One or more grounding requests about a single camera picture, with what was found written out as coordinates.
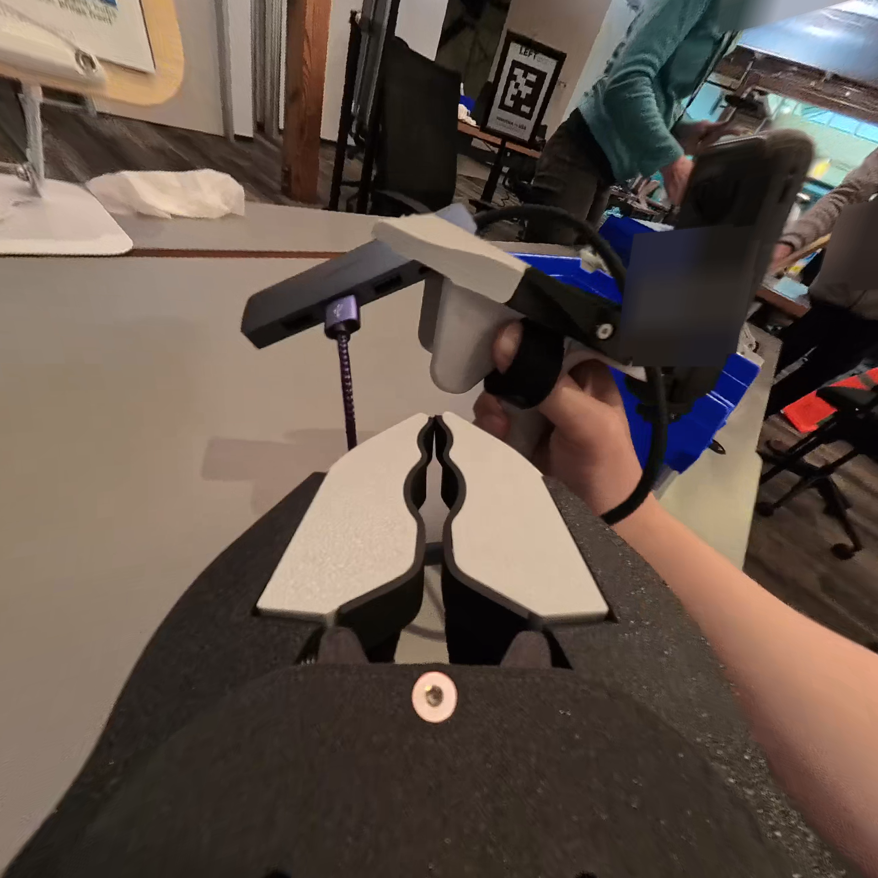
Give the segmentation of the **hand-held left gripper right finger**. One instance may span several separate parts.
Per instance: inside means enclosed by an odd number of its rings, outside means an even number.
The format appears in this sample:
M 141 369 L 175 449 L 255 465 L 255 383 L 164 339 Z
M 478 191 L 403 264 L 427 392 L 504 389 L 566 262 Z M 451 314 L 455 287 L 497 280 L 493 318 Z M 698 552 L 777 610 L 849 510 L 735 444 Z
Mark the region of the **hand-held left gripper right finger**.
M 444 412 L 439 462 L 452 577 L 538 629 L 608 619 L 608 603 L 529 460 Z

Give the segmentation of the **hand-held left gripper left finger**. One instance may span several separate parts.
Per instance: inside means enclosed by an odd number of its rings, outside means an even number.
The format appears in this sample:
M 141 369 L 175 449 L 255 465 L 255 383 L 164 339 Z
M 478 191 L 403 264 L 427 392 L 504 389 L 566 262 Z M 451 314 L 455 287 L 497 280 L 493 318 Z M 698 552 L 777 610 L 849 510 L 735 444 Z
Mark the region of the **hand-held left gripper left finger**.
M 409 624 L 417 616 L 433 434 L 433 418 L 416 413 L 328 470 L 258 598 L 261 615 L 322 624 Z

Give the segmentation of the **blue plastic bin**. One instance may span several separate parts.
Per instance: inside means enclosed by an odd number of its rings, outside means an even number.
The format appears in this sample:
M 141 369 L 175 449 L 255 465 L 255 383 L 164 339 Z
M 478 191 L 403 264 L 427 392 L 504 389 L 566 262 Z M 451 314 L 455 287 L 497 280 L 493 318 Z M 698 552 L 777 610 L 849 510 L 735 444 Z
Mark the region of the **blue plastic bin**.
M 670 225 L 615 214 L 610 214 L 604 223 L 609 228 L 601 231 L 602 236 L 624 262 L 631 255 L 631 246 L 636 235 L 672 230 Z M 563 283 L 591 291 L 616 303 L 621 301 L 616 282 L 607 269 L 587 268 L 582 257 L 527 253 L 521 247 L 513 254 Z M 714 443 L 718 432 L 759 376 L 761 366 L 760 358 L 752 360 L 739 353 L 727 358 L 714 389 L 696 400 L 689 412 L 669 423 L 664 452 L 666 468 L 684 473 Z M 652 425 L 639 411 L 639 399 L 627 386 L 623 373 L 615 367 L 611 367 L 610 371 L 621 395 L 638 459 L 641 464 L 645 464 Z

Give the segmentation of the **person's right forearm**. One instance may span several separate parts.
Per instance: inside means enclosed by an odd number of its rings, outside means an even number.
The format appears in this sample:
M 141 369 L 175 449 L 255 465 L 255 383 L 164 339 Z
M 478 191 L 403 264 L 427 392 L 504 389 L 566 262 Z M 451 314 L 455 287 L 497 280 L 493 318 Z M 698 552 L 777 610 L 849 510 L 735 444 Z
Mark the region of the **person's right forearm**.
M 777 599 L 654 499 L 613 529 L 709 642 L 775 781 L 826 842 L 876 876 L 876 654 Z

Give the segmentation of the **person's right hand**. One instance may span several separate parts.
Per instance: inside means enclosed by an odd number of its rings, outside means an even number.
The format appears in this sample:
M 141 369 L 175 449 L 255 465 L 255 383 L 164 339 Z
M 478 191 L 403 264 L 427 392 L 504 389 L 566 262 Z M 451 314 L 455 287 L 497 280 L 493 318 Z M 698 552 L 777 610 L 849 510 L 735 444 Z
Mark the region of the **person's right hand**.
M 518 322 L 499 331 L 493 358 L 501 372 L 511 366 L 521 335 Z M 548 438 L 537 445 L 534 466 L 562 483 L 609 524 L 609 512 L 630 497 L 642 475 L 609 367 L 595 359 L 577 364 L 558 379 L 537 410 L 550 423 L 550 430 Z M 497 398 L 483 392 L 474 415 L 476 426 L 501 440 L 508 438 L 511 421 Z M 644 522 L 652 523 L 656 505 L 648 499 L 610 527 L 630 541 L 642 531 Z

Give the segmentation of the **black white tag sign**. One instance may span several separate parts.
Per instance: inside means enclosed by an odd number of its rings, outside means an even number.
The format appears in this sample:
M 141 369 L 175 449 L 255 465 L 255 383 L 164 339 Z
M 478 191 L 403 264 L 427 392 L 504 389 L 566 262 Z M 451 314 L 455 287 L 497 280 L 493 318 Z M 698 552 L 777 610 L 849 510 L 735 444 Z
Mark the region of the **black white tag sign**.
M 479 128 L 533 148 L 565 60 L 566 53 L 507 30 Z

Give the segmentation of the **red orange cloth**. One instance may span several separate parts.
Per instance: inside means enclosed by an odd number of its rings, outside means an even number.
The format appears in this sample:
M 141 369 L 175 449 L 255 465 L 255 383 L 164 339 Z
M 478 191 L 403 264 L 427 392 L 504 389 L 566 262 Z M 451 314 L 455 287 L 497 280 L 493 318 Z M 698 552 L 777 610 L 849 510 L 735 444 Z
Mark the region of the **red orange cloth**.
M 839 389 L 853 389 L 871 391 L 876 387 L 877 368 L 864 370 L 849 377 L 839 379 L 830 387 Z M 800 400 L 795 401 L 782 410 L 783 419 L 799 434 L 810 434 L 817 430 L 837 408 L 818 397 L 813 391 Z

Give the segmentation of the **crumpled white paper towel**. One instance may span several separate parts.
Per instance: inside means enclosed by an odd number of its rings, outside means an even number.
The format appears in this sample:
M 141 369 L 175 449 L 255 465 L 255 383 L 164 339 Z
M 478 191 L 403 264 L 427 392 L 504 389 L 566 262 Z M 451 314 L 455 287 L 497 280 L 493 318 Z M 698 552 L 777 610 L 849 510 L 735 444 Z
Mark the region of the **crumpled white paper towel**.
M 217 170 L 126 170 L 94 177 L 85 188 L 115 215 L 216 220 L 246 213 L 243 187 Z

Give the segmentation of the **printed instruction sheet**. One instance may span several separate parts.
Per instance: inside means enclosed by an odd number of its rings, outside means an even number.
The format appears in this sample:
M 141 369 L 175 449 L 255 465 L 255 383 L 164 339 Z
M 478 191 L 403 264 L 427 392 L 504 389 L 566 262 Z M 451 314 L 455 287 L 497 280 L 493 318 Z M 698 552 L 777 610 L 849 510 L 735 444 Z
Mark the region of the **printed instruction sheet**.
M 129 70 L 155 71 L 145 14 L 140 1 L 5 1 L 16 12 L 76 46 Z

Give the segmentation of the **wooden document stand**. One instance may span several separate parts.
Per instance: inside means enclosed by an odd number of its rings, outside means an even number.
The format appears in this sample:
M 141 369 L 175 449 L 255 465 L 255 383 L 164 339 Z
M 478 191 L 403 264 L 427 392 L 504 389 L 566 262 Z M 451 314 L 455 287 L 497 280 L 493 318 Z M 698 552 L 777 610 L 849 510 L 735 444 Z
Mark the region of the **wooden document stand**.
M 2 171 L 1 252 L 4 257 L 112 257 L 133 243 L 87 189 L 50 179 L 46 172 L 41 109 L 45 90 L 151 106 L 177 93 L 182 40 L 171 1 L 140 1 L 155 71 L 129 70 L 76 46 L 1 3 L 1 73 L 21 87 L 26 158 Z

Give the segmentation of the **wooden post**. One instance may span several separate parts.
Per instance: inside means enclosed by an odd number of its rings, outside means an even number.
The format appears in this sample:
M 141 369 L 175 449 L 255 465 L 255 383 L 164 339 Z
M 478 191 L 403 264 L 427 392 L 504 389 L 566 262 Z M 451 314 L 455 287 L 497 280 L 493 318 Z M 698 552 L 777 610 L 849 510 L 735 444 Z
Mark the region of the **wooden post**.
M 330 1 L 288 1 L 284 38 L 281 189 L 297 203 L 319 201 L 322 107 Z

